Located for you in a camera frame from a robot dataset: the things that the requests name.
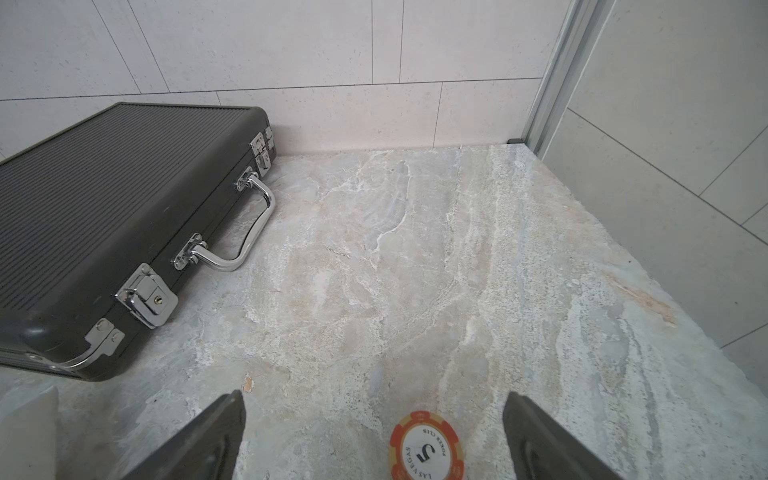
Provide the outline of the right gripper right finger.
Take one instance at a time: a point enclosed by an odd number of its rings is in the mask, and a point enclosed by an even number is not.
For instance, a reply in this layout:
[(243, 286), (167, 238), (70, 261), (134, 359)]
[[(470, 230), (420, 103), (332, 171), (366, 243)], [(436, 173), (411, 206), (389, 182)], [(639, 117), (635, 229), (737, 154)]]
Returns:
[(527, 396), (511, 391), (502, 421), (518, 479), (609, 480), (619, 477)]

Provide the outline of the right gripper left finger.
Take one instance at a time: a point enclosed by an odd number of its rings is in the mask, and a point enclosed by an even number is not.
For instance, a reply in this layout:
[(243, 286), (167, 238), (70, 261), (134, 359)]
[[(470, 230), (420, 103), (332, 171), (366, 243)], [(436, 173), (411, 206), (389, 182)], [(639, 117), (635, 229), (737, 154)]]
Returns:
[(127, 479), (231, 479), (246, 425), (242, 392), (217, 398)]

